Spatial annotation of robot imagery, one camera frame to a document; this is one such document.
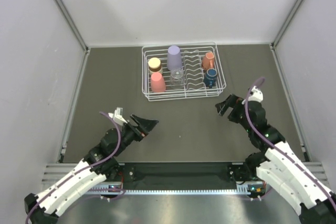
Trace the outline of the dark blue mug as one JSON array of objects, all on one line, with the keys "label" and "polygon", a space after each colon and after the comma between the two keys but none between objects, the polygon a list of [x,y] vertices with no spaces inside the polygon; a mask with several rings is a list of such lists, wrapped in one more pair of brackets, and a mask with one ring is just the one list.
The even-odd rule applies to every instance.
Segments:
[{"label": "dark blue mug", "polygon": [[214,68],[209,68],[204,76],[205,86],[208,88],[213,88],[216,84],[216,81],[217,81],[217,70]]}]

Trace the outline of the pink plastic cup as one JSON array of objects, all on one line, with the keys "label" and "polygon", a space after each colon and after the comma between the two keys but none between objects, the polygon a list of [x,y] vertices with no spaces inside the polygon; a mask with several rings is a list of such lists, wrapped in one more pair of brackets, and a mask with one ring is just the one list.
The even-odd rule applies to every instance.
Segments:
[{"label": "pink plastic cup", "polygon": [[165,81],[160,72],[155,72],[151,75],[151,89],[155,93],[166,91]]}]

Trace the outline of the pink handled mug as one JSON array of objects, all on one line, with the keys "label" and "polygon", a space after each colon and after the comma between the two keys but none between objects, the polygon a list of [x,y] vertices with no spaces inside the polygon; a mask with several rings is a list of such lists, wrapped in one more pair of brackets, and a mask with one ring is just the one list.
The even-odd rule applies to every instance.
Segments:
[{"label": "pink handled mug", "polygon": [[214,68],[215,65],[215,55],[212,52],[207,52],[202,60],[202,68],[208,70]]}]

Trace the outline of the clear plastic cup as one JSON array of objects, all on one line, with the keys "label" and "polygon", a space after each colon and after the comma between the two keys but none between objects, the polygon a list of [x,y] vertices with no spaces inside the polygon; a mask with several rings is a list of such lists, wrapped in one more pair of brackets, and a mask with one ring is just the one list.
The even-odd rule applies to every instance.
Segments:
[{"label": "clear plastic cup", "polygon": [[173,89],[184,89],[185,79],[182,68],[174,69],[170,74],[170,85]]}]

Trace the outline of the steel insulated tumbler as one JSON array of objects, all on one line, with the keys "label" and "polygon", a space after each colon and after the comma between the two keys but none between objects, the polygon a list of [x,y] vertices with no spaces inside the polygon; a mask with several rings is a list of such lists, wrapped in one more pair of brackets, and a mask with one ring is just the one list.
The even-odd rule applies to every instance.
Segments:
[{"label": "steel insulated tumbler", "polygon": [[161,60],[157,57],[150,58],[148,61],[149,73],[153,74],[156,72],[163,73],[163,67]]}]

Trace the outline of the lavender plastic cup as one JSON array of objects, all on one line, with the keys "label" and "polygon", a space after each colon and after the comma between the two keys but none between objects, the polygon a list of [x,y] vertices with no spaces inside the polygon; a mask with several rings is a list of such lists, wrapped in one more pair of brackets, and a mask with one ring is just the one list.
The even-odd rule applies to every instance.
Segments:
[{"label": "lavender plastic cup", "polygon": [[181,50],[178,46],[172,45],[167,51],[167,68],[169,71],[182,69]]}]

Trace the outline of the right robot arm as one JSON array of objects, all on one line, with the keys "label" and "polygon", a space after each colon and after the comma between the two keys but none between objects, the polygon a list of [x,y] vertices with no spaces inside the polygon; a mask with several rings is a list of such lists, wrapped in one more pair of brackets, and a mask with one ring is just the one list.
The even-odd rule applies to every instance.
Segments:
[{"label": "right robot arm", "polygon": [[258,153],[244,162],[244,173],[233,179],[262,180],[296,212],[301,223],[335,223],[335,193],[319,181],[295,155],[283,135],[266,119],[262,94],[247,101],[234,94],[215,105],[222,116],[228,109],[231,122],[241,125]]}]

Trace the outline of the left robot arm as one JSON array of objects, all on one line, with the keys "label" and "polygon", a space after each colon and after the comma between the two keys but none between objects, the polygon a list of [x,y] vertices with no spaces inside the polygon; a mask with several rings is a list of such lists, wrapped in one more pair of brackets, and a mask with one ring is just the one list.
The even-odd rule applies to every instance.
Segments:
[{"label": "left robot arm", "polygon": [[120,175],[116,157],[132,142],[142,141],[158,124],[131,114],[128,120],[115,110],[103,113],[114,125],[106,131],[100,142],[63,178],[44,191],[30,193],[24,199],[26,223],[57,223],[58,218],[86,192],[106,180]]}]

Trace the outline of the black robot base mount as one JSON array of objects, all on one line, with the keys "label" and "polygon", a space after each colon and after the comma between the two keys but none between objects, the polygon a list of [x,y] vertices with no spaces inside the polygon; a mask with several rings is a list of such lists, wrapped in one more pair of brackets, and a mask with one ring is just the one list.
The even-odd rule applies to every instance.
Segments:
[{"label": "black robot base mount", "polygon": [[261,198],[267,184],[251,175],[243,162],[123,163],[124,189],[234,189],[247,185],[249,198]]}]

